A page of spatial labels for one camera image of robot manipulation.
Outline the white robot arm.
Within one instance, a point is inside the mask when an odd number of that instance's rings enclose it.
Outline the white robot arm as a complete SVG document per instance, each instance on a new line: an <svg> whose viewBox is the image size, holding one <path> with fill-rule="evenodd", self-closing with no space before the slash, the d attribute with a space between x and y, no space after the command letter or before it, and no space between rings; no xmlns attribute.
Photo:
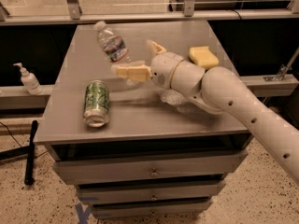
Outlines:
<svg viewBox="0 0 299 224"><path fill-rule="evenodd" d="M151 80L172 89L209 114L226 112L240 121L255 139L299 183L299 131L265 106L231 70L219 66L208 46L190 49L190 60L149 40L150 65L143 61L114 64L118 77Z"/></svg>

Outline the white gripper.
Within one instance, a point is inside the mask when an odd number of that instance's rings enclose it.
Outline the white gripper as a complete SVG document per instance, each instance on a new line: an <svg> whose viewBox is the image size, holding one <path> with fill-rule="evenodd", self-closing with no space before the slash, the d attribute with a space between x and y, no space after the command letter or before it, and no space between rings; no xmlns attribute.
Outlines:
<svg viewBox="0 0 299 224"><path fill-rule="evenodd" d="M150 67L140 65L113 65L111 72L117 77L130 79L137 82L145 82L151 79L154 84L163 88L170 88L171 76L177 65L184 60L180 55L166 52L166 49L153 40L147 41L147 48L151 56Z"/></svg>

